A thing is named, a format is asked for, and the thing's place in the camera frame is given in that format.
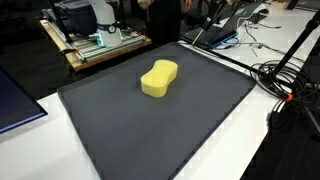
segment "gray mat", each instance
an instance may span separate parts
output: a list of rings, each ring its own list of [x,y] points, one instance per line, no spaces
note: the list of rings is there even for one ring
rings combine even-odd
[[[140,77],[161,58],[178,75],[163,98],[142,93]],[[59,89],[102,179],[172,179],[255,83],[171,43]]]

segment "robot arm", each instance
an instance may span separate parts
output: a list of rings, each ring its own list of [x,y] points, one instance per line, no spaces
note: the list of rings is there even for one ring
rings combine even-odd
[[[113,8],[105,0],[88,0],[97,17],[99,46],[114,47],[122,43]]]

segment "table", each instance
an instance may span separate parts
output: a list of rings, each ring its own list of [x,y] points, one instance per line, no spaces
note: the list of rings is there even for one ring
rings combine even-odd
[[[280,29],[270,29],[265,28],[260,25],[254,25],[259,29],[253,29],[251,34],[257,39],[257,42],[264,43],[271,48],[281,50],[286,52],[289,50],[291,45],[299,37],[299,35],[305,29],[305,25],[312,19],[314,13],[309,11],[303,11],[294,9],[283,10],[277,8],[269,8],[270,14],[267,18],[263,19],[260,23],[268,26],[282,26]],[[245,33],[245,28],[241,27],[238,29],[239,39]],[[320,28],[317,28],[312,32],[312,34],[307,38],[307,40],[302,44],[299,50],[295,53],[295,57],[302,60],[306,60],[312,50],[312,47],[315,45],[320,35]],[[251,37],[248,37],[243,41],[243,43],[253,43],[254,40]],[[255,63],[264,63],[269,61],[267,58],[258,58],[252,49],[257,49],[258,45],[242,44],[239,48],[230,48],[226,50],[217,50],[216,52],[228,56],[234,60],[242,62],[243,64],[252,66]],[[283,55],[278,54],[277,59],[281,60]],[[298,60],[291,58],[290,62],[302,66]]]
[[[59,51],[64,50],[64,49],[69,49],[66,42],[64,42],[59,35],[57,34],[56,31],[54,31],[54,29],[48,24],[47,20],[40,20],[39,24],[41,26],[41,28],[43,29],[43,31],[48,34],[48,36],[53,40],[53,42],[57,45],[57,47],[59,48]],[[80,71],[82,69],[91,67],[93,65],[96,65],[98,63],[110,60],[112,58],[118,57],[120,55],[132,52],[134,50],[140,49],[142,47],[148,46],[151,44],[151,39],[146,38],[146,41],[141,41],[139,44],[135,44],[132,46],[129,46],[125,49],[120,49],[118,51],[114,51],[110,54],[108,54],[107,56],[103,56],[97,60],[94,61],[88,61],[85,63],[81,63],[80,60],[78,59],[77,56],[73,55],[72,53],[70,54],[66,54],[66,60],[67,62],[71,65],[72,69],[74,71]]]
[[[288,16],[282,16],[282,18],[277,16],[285,14],[281,10],[272,10],[270,18],[274,18],[275,21],[270,25],[281,22],[283,26],[288,25],[291,28],[296,28],[296,30],[290,30],[289,27],[284,28],[288,30],[290,38],[292,38],[291,41],[280,43],[281,39],[279,40],[279,38],[285,39],[283,37],[284,33],[267,29],[264,32],[275,34],[271,36],[273,43],[264,38],[265,43],[269,42],[267,44],[271,47],[284,51],[298,37],[299,33],[295,32],[303,30],[304,26],[290,25],[287,20],[298,14],[306,15],[307,17],[302,19],[307,22],[313,13],[294,10],[289,11]],[[262,40],[262,37],[263,35],[259,36],[259,33],[257,33],[258,40],[260,40],[259,38]],[[307,56],[314,43],[315,41],[312,40],[307,41],[303,45],[303,50],[299,50],[296,56]],[[248,47],[243,46],[233,51],[230,49],[220,53],[235,57],[235,59],[248,65],[265,61],[256,58],[251,49],[248,49]],[[248,74],[248,71],[241,67],[224,60],[213,59]],[[268,132],[266,122],[268,113],[277,101],[276,98],[271,97],[261,88],[255,87],[191,158],[175,179],[240,179]],[[53,94],[43,98],[39,100],[39,103],[48,111],[48,116],[0,136],[0,174],[2,178],[6,180],[98,180],[99,176],[84,151],[58,95]]]

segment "sponge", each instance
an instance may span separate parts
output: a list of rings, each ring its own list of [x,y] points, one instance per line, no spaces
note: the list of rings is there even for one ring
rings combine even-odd
[[[158,60],[153,68],[141,77],[142,92],[152,97],[163,97],[169,84],[176,78],[178,65],[169,60]]]

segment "laptop screen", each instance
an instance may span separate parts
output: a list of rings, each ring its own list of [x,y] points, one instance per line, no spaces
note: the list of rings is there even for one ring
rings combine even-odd
[[[0,66],[0,133],[47,113]]]
[[[234,14],[231,15],[227,22],[225,22],[224,26],[220,29],[220,32],[217,34],[217,36],[211,40],[211,44],[217,44],[218,42],[224,40],[226,37],[235,33],[238,29],[238,26],[241,26],[245,19],[248,19],[261,3],[262,0],[259,0],[255,3],[251,3],[244,7],[236,9],[233,12]]]

